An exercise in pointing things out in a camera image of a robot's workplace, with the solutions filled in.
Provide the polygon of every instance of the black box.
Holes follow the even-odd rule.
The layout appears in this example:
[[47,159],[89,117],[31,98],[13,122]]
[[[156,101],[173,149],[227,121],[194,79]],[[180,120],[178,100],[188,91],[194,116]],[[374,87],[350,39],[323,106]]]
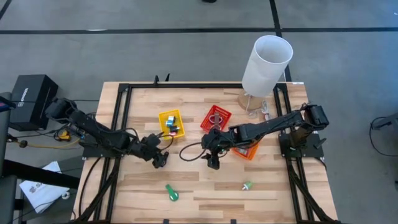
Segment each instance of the black box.
[[18,131],[43,130],[49,119],[45,109],[57,94],[58,85],[46,75],[20,75],[12,90],[10,127]]

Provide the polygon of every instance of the lamp base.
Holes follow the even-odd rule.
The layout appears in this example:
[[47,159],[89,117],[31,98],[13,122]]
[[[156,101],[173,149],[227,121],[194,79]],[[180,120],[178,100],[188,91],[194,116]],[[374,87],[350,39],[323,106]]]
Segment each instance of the lamp base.
[[238,96],[238,103],[239,103],[239,106],[242,107],[242,109],[246,110],[248,103],[250,103],[249,107],[248,107],[248,111],[252,111],[252,110],[262,107],[262,101],[264,100],[264,98],[249,96],[249,95],[245,95],[245,94],[246,94],[246,91],[242,90],[242,92]]

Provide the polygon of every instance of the orange basket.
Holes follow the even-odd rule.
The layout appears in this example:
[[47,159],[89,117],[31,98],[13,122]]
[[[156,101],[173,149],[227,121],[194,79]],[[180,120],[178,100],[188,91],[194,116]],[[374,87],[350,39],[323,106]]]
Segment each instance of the orange basket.
[[258,149],[258,148],[259,148],[259,145],[256,144],[255,146],[253,146],[253,147],[251,147],[250,149],[248,149],[248,153],[247,153],[246,155],[240,153],[240,152],[238,151],[237,148],[232,148],[232,151],[233,151],[235,154],[237,154],[238,156],[240,156],[240,157],[242,157],[242,158],[244,158],[244,159],[253,160],[254,155],[256,155],[256,152],[257,152],[257,149]]
[[220,114],[220,117],[223,118],[223,122],[220,123],[221,126],[221,130],[223,128],[225,128],[226,123],[228,122],[228,120],[230,119],[232,113],[229,111],[224,110],[223,108],[220,108],[217,105],[213,105],[210,110],[209,113],[207,113],[205,119],[201,122],[200,127],[206,132],[208,133],[211,129],[211,127],[213,127],[213,123],[210,122],[209,118],[211,115],[214,115],[216,112],[218,112]]

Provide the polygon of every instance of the yellow basket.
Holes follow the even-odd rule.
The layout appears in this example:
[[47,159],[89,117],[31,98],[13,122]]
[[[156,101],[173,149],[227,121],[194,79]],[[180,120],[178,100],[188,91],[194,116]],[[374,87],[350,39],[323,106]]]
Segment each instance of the yellow basket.
[[184,136],[185,130],[184,130],[184,126],[182,124],[180,110],[170,110],[170,111],[166,111],[166,112],[159,114],[159,123],[160,123],[160,127],[162,128],[162,132],[164,132],[163,135],[170,134],[170,129],[169,129],[169,127],[166,126],[166,121],[168,120],[169,116],[175,116],[174,126],[177,126],[180,128],[178,130],[177,134],[174,136],[174,138],[179,138],[179,137]]

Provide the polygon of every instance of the red basket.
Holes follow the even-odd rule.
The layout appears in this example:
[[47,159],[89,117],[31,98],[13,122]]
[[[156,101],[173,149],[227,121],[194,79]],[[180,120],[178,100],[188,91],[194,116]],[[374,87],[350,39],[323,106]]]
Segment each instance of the red basket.
[[201,122],[200,127],[206,131],[207,133],[210,131],[211,127],[213,126],[213,124],[209,121],[209,117],[211,115],[214,115],[215,112],[218,112],[218,114],[220,114],[220,117],[223,118],[223,122],[221,122],[220,126],[221,126],[221,130],[226,126],[226,123],[228,122],[228,120],[230,119],[232,113],[229,111],[224,110],[223,108],[220,108],[219,106],[213,105],[210,110],[209,113],[207,113],[205,119]]

